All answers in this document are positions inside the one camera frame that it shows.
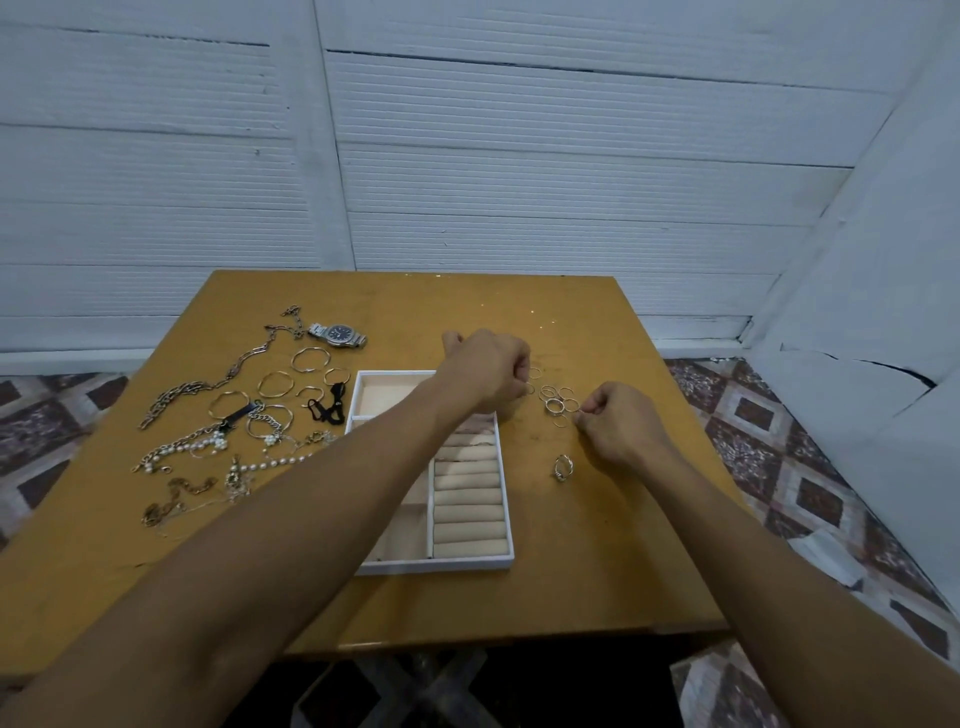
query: silver chain necklace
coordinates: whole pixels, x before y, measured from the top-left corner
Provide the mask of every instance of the silver chain necklace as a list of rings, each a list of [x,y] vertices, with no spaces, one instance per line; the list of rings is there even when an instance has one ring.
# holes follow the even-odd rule
[[[263,342],[258,347],[249,350],[240,354],[240,358],[234,362],[233,366],[230,367],[227,371],[227,374],[223,379],[216,382],[215,384],[210,384],[206,381],[185,381],[183,384],[178,384],[172,389],[168,389],[166,392],[161,394],[156,398],[156,401],[150,405],[150,409],[147,410],[147,416],[143,418],[143,422],[140,423],[140,429],[146,429],[153,424],[154,420],[163,414],[163,411],[170,406],[170,404],[180,395],[196,395],[201,392],[209,392],[214,389],[220,389],[233,379],[235,376],[240,374],[240,368],[243,366],[243,363],[247,361],[251,356],[255,354],[263,353],[270,348],[270,345],[274,343],[276,339],[276,333],[278,331],[290,331],[293,334],[294,340],[303,338],[305,330],[303,329],[303,321],[300,320],[300,307],[298,305],[292,305],[287,308],[280,316],[293,316],[294,321],[297,322],[295,327],[286,327],[286,326],[266,326],[267,329],[267,340]]]

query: floor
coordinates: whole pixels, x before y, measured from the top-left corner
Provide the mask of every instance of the floor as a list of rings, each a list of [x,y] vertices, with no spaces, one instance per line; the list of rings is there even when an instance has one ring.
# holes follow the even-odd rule
[[[738,359],[667,364],[756,517],[785,539],[826,530],[863,567],[852,591],[960,668],[960,622],[750,366]],[[0,379],[0,548],[40,505],[126,383],[110,374]],[[276,724],[298,728],[517,726],[542,717],[547,704],[562,706],[567,717],[581,708],[596,717],[601,706],[619,710],[611,686],[627,678],[633,686],[656,680],[624,675],[621,668],[567,666],[623,665],[605,659],[623,652],[653,655],[632,668],[651,674],[672,654],[684,654],[682,645],[637,637],[283,664],[271,668],[232,720],[240,724],[264,710],[265,694],[272,705],[279,700]],[[524,682],[530,674],[552,675],[552,682]],[[687,728],[786,725],[736,643],[675,663],[671,676]],[[564,680],[572,681],[570,689],[558,690]],[[635,695],[620,694],[636,708]]]

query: wooden table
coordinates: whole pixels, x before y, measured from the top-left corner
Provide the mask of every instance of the wooden table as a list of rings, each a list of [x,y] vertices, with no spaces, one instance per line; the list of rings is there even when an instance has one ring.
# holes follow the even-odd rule
[[[343,322],[368,334],[362,351],[334,350],[333,364],[354,371],[431,369],[442,358],[445,328],[470,333],[488,327],[530,342],[534,363],[543,369],[541,384],[572,387],[584,398],[605,379],[630,382],[654,398],[686,456],[739,500],[612,278],[218,271],[0,554],[0,674],[32,674],[49,665],[182,543],[175,539],[229,507],[212,505],[174,519],[169,538],[162,538],[145,528],[140,516],[148,503],[166,500],[168,476],[131,473],[147,450],[208,424],[213,394],[181,398],[145,431],[137,425],[161,391],[186,380],[216,381],[241,352],[263,341],[264,325],[292,323],[279,317],[291,304],[302,306],[308,326]],[[280,332],[270,350],[252,357],[227,388],[255,392],[264,374],[289,371],[291,354],[314,344]],[[310,366],[307,356],[298,363]],[[318,380],[297,375],[297,388]],[[315,427],[306,410],[297,411],[291,431],[301,436]],[[541,402],[530,397],[501,433],[516,543],[513,567],[354,578],[291,645],[291,653],[723,626],[659,507],[645,491],[627,499],[592,467],[575,428],[555,427]],[[231,451],[242,452],[247,462],[260,452],[246,434],[235,433],[230,442]],[[561,453],[576,463],[576,474],[565,484],[552,477]],[[176,475],[223,480],[228,461],[226,455],[209,460],[177,455],[167,462]],[[260,475],[254,487],[267,479]]]

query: fist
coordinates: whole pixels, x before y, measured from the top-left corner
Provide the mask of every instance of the fist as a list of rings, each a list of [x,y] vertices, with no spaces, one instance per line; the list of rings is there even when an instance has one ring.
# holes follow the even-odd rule
[[[601,384],[580,406],[574,423],[597,454],[614,465],[643,472],[652,459],[674,452],[653,401],[629,384]]]
[[[530,347],[509,334],[485,328],[468,339],[456,331],[444,333],[446,359],[437,377],[468,398],[473,412],[493,412],[527,393]]]

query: chain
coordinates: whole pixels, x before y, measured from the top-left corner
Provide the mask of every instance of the chain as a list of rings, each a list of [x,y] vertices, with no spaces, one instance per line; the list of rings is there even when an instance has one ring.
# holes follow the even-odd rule
[[[243,363],[247,361],[247,359],[269,349],[270,345],[274,343],[274,340],[276,339],[276,333],[278,331],[289,331],[291,334],[293,334],[295,340],[303,338],[305,331],[303,329],[303,321],[300,319],[300,307],[298,305],[290,306],[283,311],[280,316],[292,316],[294,321],[297,322],[297,325],[295,327],[283,325],[270,325],[264,327],[267,329],[267,340],[260,346],[240,354],[240,358],[237,359],[233,366],[227,370],[227,374],[224,376],[224,378],[215,384],[210,384],[206,381],[186,381],[183,384],[178,384],[172,389],[168,389],[166,392],[157,397],[156,401],[150,405],[150,409],[147,410],[147,416],[144,417],[143,422],[140,423],[140,429],[146,429],[152,425],[154,420],[163,414],[163,411],[169,407],[170,404],[180,395],[196,395],[200,394],[201,392],[209,392],[214,389],[220,389],[220,387],[224,386],[227,384],[227,382],[240,374],[240,368],[243,366]]]
[[[194,432],[191,432],[189,435],[185,435],[181,437],[179,440],[174,440],[172,443],[169,443],[167,445],[161,445],[159,448],[154,448],[150,450],[150,452],[148,452],[142,458],[140,458],[140,462],[133,467],[132,471],[136,473],[141,468],[147,468],[148,466],[150,466],[152,470],[153,464],[156,462],[154,460],[155,457],[159,457],[160,455],[167,454],[170,452],[170,450],[176,450],[177,448],[181,448],[181,450],[178,450],[178,451],[182,452],[182,449],[186,447],[188,443],[193,442],[198,437],[203,437],[204,435],[209,435],[211,432],[216,432],[219,428],[220,428],[220,423],[207,425],[206,427],[201,427],[200,429]]]

